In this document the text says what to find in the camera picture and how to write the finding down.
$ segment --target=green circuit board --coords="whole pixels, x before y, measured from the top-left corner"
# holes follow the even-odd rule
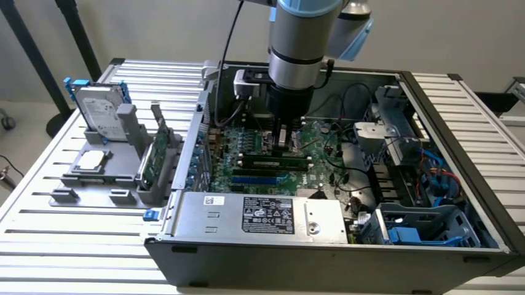
[[[212,161],[212,192],[236,192],[243,187],[244,194],[295,195],[297,189],[316,189],[320,186],[330,187],[328,176],[340,175],[340,169],[326,163],[323,152],[328,134],[320,132],[322,122],[312,122],[293,134],[293,148],[283,155],[292,157],[311,157],[313,166],[307,171],[279,171],[276,185],[268,184],[239,184],[231,179],[236,176],[233,170],[240,170],[236,162],[239,154],[271,155],[268,142],[268,131],[249,130],[240,127],[227,127],[220,133],[213,134],[211,140]],[[335,136],[328,145],[335,146]],[[331,162],[342,165],[342,158],[331,157]]]
[[[142,169],[142,181],[145,188],[149,188],[155,180],[160,176],[160,171],[164,165],[165,150],[169,142],[169,130],[165,126],[165,121],[161,118],[159,120],[159,130],[155,135],[153,143],[151,144],[148,151],[148,158],[145,159],[145,165]]]

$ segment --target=black pole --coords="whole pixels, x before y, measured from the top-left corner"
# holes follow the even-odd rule
[[[65,122],[70,116],[70,109],[66,105],[66,101],[64,99],[58,85],[56,84],[54,78],[52,77],[45,60],[40,54],[38,47],[36,46],[34,40],[30,37],[29,31],[25,27],[24,20],[18,14],[18,11],[16,10],[13,0],[0,0],[0,10],[5,19],[8,20],[16,39],[22,46],[26,57],[30,60],[34,70],[38,74],[41,83],[44,83],[52,101],[54,102],[54,105],[60,111],[61,121]]]
[[[88,35],[85,34],[84,26],[78,16],[78,10],[76,9],[74,0],[54,0],[56,6],[58,6],[62,12],[66,26],[69,27],[70,33],[74,38],[76,46],[84,59],[85,67],[88,68],[90,80],[96,81],[101,76],[98,62],[92,51]]]

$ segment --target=power cable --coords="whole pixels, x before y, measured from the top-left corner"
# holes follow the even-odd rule
[[[225,60],[225,53],[228,52],[232,30],[235,29],[236,19],[239,18],[239,13],[240,13],[240,9],[243,8],[243,4],[244,4],[244,1],[239,1],[239,7],[236,8],[235,18],[232,19],[229,33],[228,33],[228,39],[225,40],[224,51],[221,53],[221,58],[220,58],[220,62],[219,62],[219,76],[217,76],[217,81],[216,81],[217,84],[216,84],[216,90],[215,90],[215,114],[213,114],[213,123],[217,128],[221,128],[229,124],[231,120],[240,113],[240,111],[244,107],[244,104],[245,104],[245,101],[241,101],[239,103],[239,106],[235,109],[235,112],[231,114],[229,118],[227,118],[227,120],[224,120],[221,122],[219,121],[219,93],[220,93],[220,82],[221,82],[221,70],[223,70],[223,64],[224,64],[224,60]]]

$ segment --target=aluminum extrusion table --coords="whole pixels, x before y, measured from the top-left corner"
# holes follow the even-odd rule
[[[151,133],[156,123],[149,104],[160,101],[167,125],[184,136],[201,90],[200,69],[196,63],[125,60],[109,65],[98,82],[125,80],[138,120]],[[525,160],[519,153],[515,156],[513,135],[462,82],[446,75],[414,76],[514,221],[525,226],[525,187],[515,179],[525,178]],[[142,225],[142,210],[48,205],[58,176],[85,142],[84,127],[76,111],[0,207],[0,294],[260,294],[168,285],[138,236],[159,230],[155,223]],[[501,171],[484,170],[492,161]],[[523,166],[511,165],[515,161]],[[475,278],[447,294],[525,294],[525,268],[502,278]]]

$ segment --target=warning label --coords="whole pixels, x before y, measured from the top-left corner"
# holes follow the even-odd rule
[[[244,197],[243,231],[261,234],[292,235],[292,204],[292,199]]]

